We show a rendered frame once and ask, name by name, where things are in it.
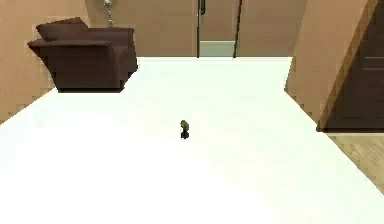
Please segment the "silver floor lamp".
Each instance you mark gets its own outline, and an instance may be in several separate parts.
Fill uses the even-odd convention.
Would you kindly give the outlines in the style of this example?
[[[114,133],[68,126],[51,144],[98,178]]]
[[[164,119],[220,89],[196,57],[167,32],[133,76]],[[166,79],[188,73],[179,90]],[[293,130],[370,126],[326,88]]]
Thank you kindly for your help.
[[[112,1],[111,0],[103,0],[103,5],[107,11],[108,25],[110,27],[112,27],[114,25],[113,18],[112,18]]]

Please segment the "dark brown room door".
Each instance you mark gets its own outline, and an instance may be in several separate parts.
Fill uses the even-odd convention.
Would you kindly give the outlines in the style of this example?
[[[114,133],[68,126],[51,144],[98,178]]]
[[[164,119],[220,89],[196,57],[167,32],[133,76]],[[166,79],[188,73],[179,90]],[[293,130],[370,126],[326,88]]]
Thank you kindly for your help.
[[[335,100],[317,130],[384,133],[384,0],[378,0]]]

